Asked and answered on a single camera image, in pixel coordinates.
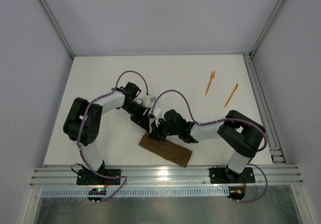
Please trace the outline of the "brown cloth napkin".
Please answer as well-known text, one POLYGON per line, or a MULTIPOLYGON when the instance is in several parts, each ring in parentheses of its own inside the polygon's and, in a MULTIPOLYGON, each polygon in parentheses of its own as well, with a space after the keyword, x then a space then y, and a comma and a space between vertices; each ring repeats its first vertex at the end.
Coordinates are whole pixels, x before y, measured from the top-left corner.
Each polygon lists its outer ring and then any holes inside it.
POLYGON ((149 132, 146 132, 141 138, 139 145, 144 149, 170 161, 176 165, 186 168, 193 151, 177 145, 168 140, 158 141, 149 138, 149 132))

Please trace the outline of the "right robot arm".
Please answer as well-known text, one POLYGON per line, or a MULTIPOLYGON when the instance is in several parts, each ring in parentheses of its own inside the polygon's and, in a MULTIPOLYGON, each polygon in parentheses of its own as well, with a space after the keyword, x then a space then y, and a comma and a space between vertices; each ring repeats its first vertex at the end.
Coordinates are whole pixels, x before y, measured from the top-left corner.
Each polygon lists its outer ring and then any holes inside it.
POLYGON ((207 123, 188 122, 175 110, 169 110, 162 119, 151 123, 148 137, 164 141, 168 136, 178 136, 188 144, 223 139, 234 150, 224 170, 232 183, 244 180, 243 171, 261 151, 261 141, 267 145, 266 129, 236 110, 229 111, 223 119, 207 123))

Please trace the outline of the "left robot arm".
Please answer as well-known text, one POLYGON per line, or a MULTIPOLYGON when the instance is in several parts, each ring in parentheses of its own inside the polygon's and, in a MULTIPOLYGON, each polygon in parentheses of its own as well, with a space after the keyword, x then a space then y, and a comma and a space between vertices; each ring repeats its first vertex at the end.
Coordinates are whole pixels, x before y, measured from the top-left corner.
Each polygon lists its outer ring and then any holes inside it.
POLYGON ((110 93, 92 101, 80 97, 74 99, 63 132, 75 142, 86 170, 96 176, 107 177, 102 172, 105 164, 96 144, 101 117, 104 114, 121 108, 130 115, 132 122, 149 131, 149 105, 155 101, 155 96, 146 94, 142 97, 141 103, 138 103, 136 99, 140 93, 138 86, 129 82, 125 87, 115 87, 110 93))

